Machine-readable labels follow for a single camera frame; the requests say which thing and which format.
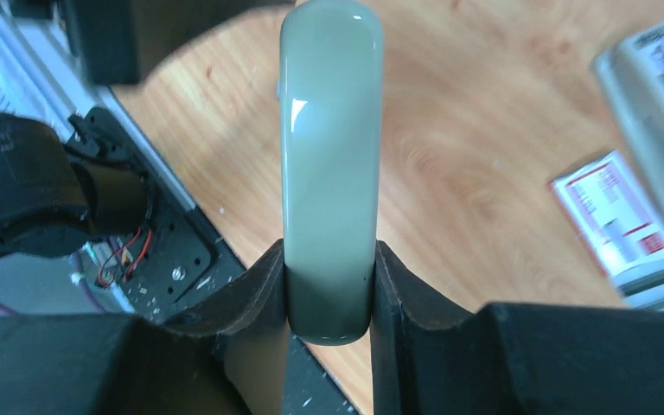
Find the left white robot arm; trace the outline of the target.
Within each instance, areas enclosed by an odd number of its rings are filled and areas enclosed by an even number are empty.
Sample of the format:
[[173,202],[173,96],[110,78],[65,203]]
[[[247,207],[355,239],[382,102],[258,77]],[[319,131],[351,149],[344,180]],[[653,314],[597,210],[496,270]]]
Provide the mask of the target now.
[[0,112],[0,258],[57,258],[137,231],[155,199],[132,159],[89,156],[39,120]]

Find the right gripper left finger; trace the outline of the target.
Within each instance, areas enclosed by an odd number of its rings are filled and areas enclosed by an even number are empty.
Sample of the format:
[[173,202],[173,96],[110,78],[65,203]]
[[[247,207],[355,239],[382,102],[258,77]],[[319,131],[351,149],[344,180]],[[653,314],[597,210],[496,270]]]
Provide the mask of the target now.
[[0,316],[0,414],[279,414],[284,246],[162,325]]

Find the grey-green stapler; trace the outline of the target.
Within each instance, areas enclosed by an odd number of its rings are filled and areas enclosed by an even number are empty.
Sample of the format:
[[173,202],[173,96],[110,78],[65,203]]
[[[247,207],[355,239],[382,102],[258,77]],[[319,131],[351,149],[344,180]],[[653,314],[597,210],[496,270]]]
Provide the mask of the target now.
[[292,332],[357,341],[371,318],[384,31],[359,1],[307,1],[280,32],[284,271]]

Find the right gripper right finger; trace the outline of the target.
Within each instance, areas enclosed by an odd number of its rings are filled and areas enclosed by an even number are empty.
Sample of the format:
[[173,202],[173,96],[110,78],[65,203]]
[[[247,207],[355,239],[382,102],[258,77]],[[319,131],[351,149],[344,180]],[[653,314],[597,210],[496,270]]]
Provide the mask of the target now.
[[375,251],[378,414],[664,414],[664,312],[488,303],[469,312]]

